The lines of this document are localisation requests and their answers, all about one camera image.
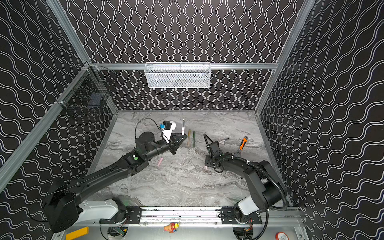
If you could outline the tan pen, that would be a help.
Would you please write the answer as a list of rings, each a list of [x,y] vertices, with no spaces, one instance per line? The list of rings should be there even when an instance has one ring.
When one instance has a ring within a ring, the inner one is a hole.
[[[191,131],[191,129],[189,129],[189,131],[188,131],[188,141],[187,141],[187,147],[188,148],[191,145],[191,135],[192,135],[192,131]]]

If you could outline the green pen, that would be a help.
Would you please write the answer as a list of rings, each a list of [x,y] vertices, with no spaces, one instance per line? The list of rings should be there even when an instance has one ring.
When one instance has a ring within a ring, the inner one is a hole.
[[[196,147],[196,131],[193,131],[193,143],[192,143],[193,148]]]

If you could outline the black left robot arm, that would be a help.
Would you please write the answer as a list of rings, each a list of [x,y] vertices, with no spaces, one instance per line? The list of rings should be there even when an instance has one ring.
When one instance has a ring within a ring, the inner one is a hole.
[[[145,169],[152,158],[165,152],[176,154],[187,135],[172,133],[170,140],[156,141],[152,132],[135,139],[136,147],[115,163],[88,176],[64,181],[55,180],[43,198],[43,210],[52,232],[59,233],[75,224],[85,210],[80,204],[94,193]]]

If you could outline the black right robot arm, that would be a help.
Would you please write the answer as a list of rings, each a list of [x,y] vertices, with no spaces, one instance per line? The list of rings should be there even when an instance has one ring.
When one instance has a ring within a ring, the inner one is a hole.
[[[217,173],[232,172],[246,181],[249,195],[234,205],[237,222],[246,222],[253,213],[287,210],[287,190],[269,162],[251,162],[240,153],[225,153],[217,141],[207,144],[206,148],[206,167]]]

